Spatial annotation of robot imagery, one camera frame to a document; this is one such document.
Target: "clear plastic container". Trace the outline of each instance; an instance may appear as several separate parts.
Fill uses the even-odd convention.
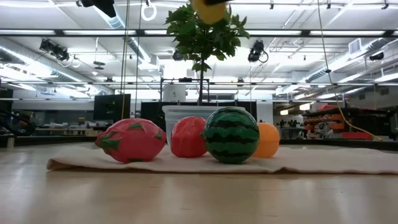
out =
[[[174,125],[182,118],[196,116],[207,120],[214,111],[224,107],[225,106],[163,106],[162,109],[165,114],[167,142],[169,144],[171,143]],[[235,108],[244,110],[242,107],[236,106]]]

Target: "floor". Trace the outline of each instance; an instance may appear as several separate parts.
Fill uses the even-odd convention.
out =
[[[396,176],[47,172],[47,159],[62,148],[0,149],[0,223],[391,224],[398,219]]]

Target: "beige cloth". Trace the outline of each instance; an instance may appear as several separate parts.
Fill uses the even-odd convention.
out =
[[[272,159],[250,158],[243,164],[231,165],[218,162],[208,153],[196,159],[177,158],[169,146],[165,146],[152,162],[121,164],[101,149],[74,147],[61,151],[47,163],[49,170],[71,167],[179,173],[273,173],[289,170],[300,173],[398,174],[398,154],[361,148],[283,146]]]

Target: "orange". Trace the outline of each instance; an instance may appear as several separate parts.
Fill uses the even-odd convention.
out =
[[[259,123],[260,143],[257,150],[253,154],[258,158],[271,158],[275,155],[279,148],[279,132],[278,129],[269,123]]]
[[[207,6],[203,0],[193,0],[192,8],[198,11],[199,18],[202,19],[205,24],[212,25],[224,18],[226,4],[223,2],[220,4]]]

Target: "toy watermelon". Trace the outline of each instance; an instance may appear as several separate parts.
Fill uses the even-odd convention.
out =
[[[106,154],[125,164],[153,160],[165,143],[164,131],[152,121],[140,118],[114,123],[95,141]]]
[[[238,164],[256,151],[259,127],[247,111],[222,108],[208,118],[203,138],[214,158],[223,163]]]
[[[198,117],[187,117],[178,121],[172,133],[172,153],[185,158],[203,156],[207,152],[201,136],[205,131],[205,124],[206,120]]]

